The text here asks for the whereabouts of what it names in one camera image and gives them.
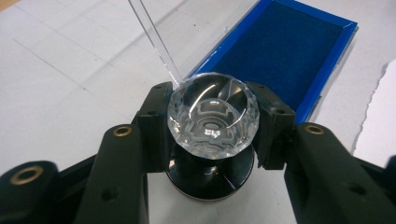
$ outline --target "screw hole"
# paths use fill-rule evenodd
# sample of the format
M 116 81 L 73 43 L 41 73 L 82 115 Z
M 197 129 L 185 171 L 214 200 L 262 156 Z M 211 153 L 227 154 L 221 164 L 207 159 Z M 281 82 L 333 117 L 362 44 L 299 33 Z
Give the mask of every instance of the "screw hole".
M 120 195 L 120 192 L 117 188 L 108 188 L 102 192 L 102 200 L 105 203 L 116 200 Z
M 122 126 L 122 127 L 117 128 L 116 130 L 114 130 L 113 134 L 117 137 L 123 137 L 123 136 L 130 134 L 131 132 L 132 132 L 132 128 Z
M 24 185 L 36 180 L 43 172 L 44 169 L 41 166 L 30 166 L 17 172 L 11 177 L 10 182 L 13 185 Z

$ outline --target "black holder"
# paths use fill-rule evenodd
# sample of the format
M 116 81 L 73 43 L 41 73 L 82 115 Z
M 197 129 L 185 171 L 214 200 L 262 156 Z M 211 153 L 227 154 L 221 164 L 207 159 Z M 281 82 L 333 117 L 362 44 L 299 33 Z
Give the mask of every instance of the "black holder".
M 252 146 L 265 169 L 287 164 L 285 181 L 298 223 L 396 223 L 396 157 L 386 169 L 357 160 L 330 130 L 314 123 L 295 126 L 294 113 L 273 93 L 259 84 L 248 85 L 261 110 Z M 0 223 L 149 223 L 147 173 L 155 172 L 168 172 L 177 188 L 193 198 L 211 201 L 233 194 L 210 191 L 207 186 L 213 185 L 184 188 L 182 183 L 190 180 L 175 179 L 208 171 L 216 180 L 215 173 L 237 174 L 230 168 L 242 163 L 238 169 L 246 174 L 253 152 L 247 148 L 240 153 L 248 154 L 247 159 L 236 160 L 237 155 L 229 161 L 183 155 L 166 125 L 171 93 L 171 83 L 153 87 L 132 124 L 105 133 L 96 156 L 60 173 L 51 162 L 32 161 L 2 175 Z M 179 168 L 183 160 L 192 162 L 190 170 Z M 236 182 L 245 181 L 242 177 Z

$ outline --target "clear glass lens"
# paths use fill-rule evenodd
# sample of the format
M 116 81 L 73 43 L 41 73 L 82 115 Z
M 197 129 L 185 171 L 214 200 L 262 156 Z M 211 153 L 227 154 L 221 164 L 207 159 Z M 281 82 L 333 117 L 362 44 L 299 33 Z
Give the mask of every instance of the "clear glass lens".
M 191 154 L 218 160 L 250 145 L 259 116 L 256 97 L 244 83 L 207 73 L 187 79 L 172 94 L 168 127 Z

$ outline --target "white surface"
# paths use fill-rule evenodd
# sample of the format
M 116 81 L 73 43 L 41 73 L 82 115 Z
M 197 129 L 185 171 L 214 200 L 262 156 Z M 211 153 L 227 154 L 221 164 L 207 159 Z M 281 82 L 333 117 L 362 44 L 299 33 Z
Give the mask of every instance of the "white surface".
M 396 60 L 391 62 L 375 90 L 354 156 L 381 167 L 396 155 Z
M 163 15 L 181 2 L 145 1 Z M 382 67 L 396 58 L 396 2 L 302 2 L 359 23 L 315 120 L 353 148 Z M 0 11 L 0 52 L 0 174 L 34 160 L 62 170 L 95 154 L 103 133 L 129 123 L 149 88 L 169 80 L 127 0 L 21 0 Z M 148 178 L 154 224 L 295 223 L 283 172 L 254 169 L 214 204 L 184 198 L 164 174 Z

